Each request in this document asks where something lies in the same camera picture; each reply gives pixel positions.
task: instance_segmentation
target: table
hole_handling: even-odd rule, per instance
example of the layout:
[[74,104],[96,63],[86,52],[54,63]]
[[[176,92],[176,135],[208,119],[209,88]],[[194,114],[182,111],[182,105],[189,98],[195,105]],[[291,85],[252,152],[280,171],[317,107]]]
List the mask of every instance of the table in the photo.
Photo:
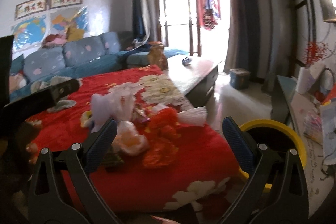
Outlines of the table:
[[303,134],[305,115],[313,111],[315,106],[308,98],[297,93],[295,86],[296,82],[292,78],[279,75],[276,77],[272,93],[271,119],[285,124],[291,123],[295,132],[303,140],[307,152],[304,171],[309,194],[309,222],[324,223],[324,220],[331,217],[330,213],[335,212],[335,178],[325,179],[325,175],[320,170],[323,160],[322,146]]
[[164,71],[178,90],[187,97],[194,107],[205,106],[214,91],[221,61],[211,61],[192,56],[189,65],[182,65],[185,55],[168,58],[168,70]]

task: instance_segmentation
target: blue sofa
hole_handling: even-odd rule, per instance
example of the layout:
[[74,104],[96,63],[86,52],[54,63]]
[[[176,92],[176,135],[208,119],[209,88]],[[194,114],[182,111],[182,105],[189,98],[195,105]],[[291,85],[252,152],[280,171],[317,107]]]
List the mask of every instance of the blue sofa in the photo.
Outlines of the blue sofa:
[[[132,32],[108,32],[97,37],[86,37],[67,42],[63,47],[40,49],[26,58],[23,55],[12,61],[11,75],[23,71],[27,85],[11,93],[11,101],[31,94],[35,81],[49,81],[56,75],[81,78],[123,69],[123,55],[132,43]],[[185,51],[165,48],[167,58]],[[148,52],[139,52],[127,58],[132,67],[149,65]]]

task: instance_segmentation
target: dark gray curtain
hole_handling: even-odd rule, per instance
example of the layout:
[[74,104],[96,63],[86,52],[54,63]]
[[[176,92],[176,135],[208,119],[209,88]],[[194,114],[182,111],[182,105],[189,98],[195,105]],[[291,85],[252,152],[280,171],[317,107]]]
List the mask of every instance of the dark gray curtain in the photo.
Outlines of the dark gray curtain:
[[141,0],[133,0],[133,19],[132,19],[133,39],[142,39],[146,35],[145,26],[142,18]]
[[258,0],[231,0],[226,70],[244,68],[257,77],[260,47]]

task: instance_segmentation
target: white paper roll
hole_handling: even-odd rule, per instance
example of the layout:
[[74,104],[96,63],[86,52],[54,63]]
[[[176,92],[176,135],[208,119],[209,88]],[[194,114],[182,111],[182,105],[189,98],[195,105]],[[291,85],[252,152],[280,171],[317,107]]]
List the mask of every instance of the white paper roll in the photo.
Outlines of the white paper roll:
[[299,77],[297,79],[295,90],[300,94],[305,94],[308,91],[308,80],[310,72],[308,69],[301,67]]

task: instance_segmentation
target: yellow pillow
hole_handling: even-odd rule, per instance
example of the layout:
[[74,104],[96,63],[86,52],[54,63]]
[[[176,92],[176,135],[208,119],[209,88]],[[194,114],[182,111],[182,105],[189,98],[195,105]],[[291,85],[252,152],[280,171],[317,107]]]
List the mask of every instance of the yellow pillow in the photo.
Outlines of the yellow pillow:
[[74,27],[69,27],[68,32],[67,32],[68,42],[77,41],[79,39],[82,39],[83,36],[84,36],[84,32],[85,32],[85,30],[83,30],[83,29],[77,29],[77,28],[74,28]]

